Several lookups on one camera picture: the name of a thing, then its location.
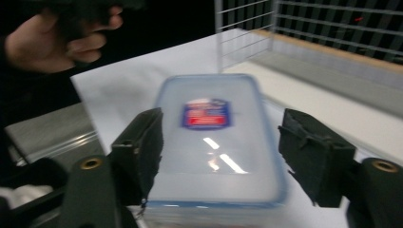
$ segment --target container lid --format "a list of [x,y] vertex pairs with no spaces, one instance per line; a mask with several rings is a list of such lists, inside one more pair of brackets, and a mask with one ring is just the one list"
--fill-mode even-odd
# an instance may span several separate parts
[[270,208],[285,198],[282,161],[258,86],[244,74],[165,81],[163,158],[151,206]]

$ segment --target container label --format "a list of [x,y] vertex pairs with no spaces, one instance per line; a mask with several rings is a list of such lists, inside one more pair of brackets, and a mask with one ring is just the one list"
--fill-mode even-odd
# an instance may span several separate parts
[[213,130],[229,126],[229,103],[219,99],[198,99],[184,105],[182,126],[194,130]]

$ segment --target red label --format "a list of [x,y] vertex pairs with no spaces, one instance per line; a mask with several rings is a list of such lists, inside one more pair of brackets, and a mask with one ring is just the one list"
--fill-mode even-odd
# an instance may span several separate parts
[[209,117],[190,117],[188,119],[189,125],[206,125],[206,124],[225,124],[223,116],[209,116]]

